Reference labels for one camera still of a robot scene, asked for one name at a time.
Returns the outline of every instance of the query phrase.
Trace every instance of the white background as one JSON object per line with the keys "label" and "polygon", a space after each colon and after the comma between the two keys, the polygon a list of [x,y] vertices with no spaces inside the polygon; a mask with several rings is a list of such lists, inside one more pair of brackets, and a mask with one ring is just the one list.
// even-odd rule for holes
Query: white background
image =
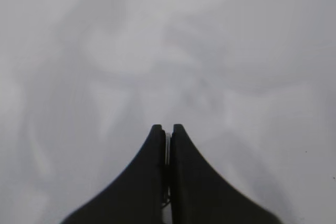
{"label": "white background", "polygon": [[334,0],[0,8],[0,223],[59,223],[158,123],[284,223],[335,223]]}

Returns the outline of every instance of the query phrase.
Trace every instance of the clip jaw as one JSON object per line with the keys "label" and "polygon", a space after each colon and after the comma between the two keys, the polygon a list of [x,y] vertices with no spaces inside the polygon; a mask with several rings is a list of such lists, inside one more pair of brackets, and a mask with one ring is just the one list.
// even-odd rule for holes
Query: clip jaw
{"label": "clip jaw", "polygon": [[162,224],[169,203],[174,224],[281,224],[223,179],[180,124],[172,135],[154,125],[119,177],[63,224]]}

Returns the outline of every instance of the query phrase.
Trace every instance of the white surface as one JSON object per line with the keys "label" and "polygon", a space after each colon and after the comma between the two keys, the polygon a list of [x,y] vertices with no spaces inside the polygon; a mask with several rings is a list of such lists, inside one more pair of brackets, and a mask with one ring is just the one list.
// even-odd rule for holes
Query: white surface
{"label": "white surface", "polygon": [[335,223],[334,0],[0,6],[0,223],[58,223],[154,123],[285,223]]}

